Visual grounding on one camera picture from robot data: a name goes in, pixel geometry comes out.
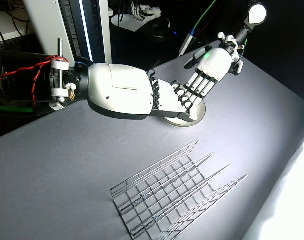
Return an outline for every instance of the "green light spot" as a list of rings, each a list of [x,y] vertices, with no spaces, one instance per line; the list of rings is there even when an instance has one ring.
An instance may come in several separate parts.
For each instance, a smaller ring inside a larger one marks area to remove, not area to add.
[[[205,58],[205,59],[208,59],[209,57],[210,57],[210,53],[207,52],[207,53],[204,55],[204,58]]]

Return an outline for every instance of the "gray table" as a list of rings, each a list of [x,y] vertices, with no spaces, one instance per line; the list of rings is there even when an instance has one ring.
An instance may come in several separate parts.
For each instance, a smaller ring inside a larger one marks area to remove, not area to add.
[[[157,76],[184,82],[189,57]],[[190,128],[107,118],[79,102],[0,137],[0,240],[128,240],[109,189],[195,139],[194,158],[216,152],[249,176],[181,239],[241,239],[304,136],[304,101],[244,60],[206,102]]]

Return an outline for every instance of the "metal wire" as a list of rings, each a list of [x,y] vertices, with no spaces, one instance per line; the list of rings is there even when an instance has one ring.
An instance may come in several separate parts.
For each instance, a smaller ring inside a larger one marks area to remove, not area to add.
[[[198,167],[213,153],[193,162],[189,155],[197,142],[111,189],[114,204],[131,239],[175,239],[246,177],[213,190],[210,182],[228,166],[204,177]]]

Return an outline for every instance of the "green wire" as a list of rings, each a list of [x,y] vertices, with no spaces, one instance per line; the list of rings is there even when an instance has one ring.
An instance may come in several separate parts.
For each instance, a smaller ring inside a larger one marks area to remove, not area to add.
[[[207,8],[207,10],[205,10],[205,12],[202,14],[202,16],[200,17],[200,19],[197,21],[197,23],[194,26],[194,29],[197,27],[197,25],[201,22],[202,18],[204,17],[204,15],[207,13],[207,11],[210,10],[210,8],[213,6],[213,4],[216,2],[216,0],[214,0],[211,5]]]
[[[14,106],[1,106],[0,111],[3,112],[18,112],[18,113],[32,113],[33,108],[31,107],[14,107]]]

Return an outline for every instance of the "wire dish rack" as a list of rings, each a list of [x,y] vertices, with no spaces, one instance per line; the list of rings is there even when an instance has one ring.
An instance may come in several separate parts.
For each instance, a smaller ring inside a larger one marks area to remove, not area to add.
[[[189,155],[197,142],[111,189],[113,201],[131,239],[175,239],[247,177],[239,177],[213,189],[211,180],[228,166],[204,177],[198,167],[213,153],[193,162]]]

